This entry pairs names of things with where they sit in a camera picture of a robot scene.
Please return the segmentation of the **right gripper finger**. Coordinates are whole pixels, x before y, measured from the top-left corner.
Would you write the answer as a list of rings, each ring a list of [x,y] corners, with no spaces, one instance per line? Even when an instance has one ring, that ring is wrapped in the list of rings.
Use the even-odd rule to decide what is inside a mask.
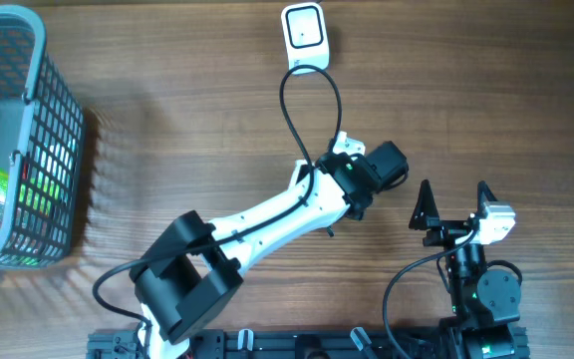
[[[477,184],[477,210],[476,210],[476,214],[482,215],[484,213],[484,206],[488,202],[495,202],[495,201],[497,201],[497,198],[495,197],[495,195],[490,190],[488,184],[484,180],[481,180]]]
[[[421,182],[418,200],[412,213],[409,229],[431,230],[439,227],[439,213],[428,179]]]

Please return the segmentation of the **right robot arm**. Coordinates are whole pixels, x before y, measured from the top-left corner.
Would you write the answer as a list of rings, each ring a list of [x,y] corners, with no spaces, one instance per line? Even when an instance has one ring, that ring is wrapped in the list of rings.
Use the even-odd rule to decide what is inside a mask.
[[[528,350],[520,319],[520,270],[505,260],[488,261],[484,249],[502,241],[516,224],[509,203],[498,200],[485,181],[477,185],[477,208],[469,218],[439,217],[431,184],[421,182],[409,228],[424,230],[424,246],[447,254],[438,273],[450,295],[453,315],[438,325],[439,348],[446,358],[518,358]]]

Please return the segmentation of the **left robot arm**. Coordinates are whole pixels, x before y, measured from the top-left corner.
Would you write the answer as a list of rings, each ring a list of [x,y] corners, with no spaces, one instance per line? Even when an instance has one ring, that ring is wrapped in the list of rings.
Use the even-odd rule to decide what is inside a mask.
[[[294,170],[288,188],[242,213],[204,221],[175,219],[129,273],[150,329],[139,340],[150,358],[179,358],[189,339],[217,317],[262,258],[343,217],[359,220],[375,194],[409,170],[391,142],[370,153],[334,149],[313,168]]]

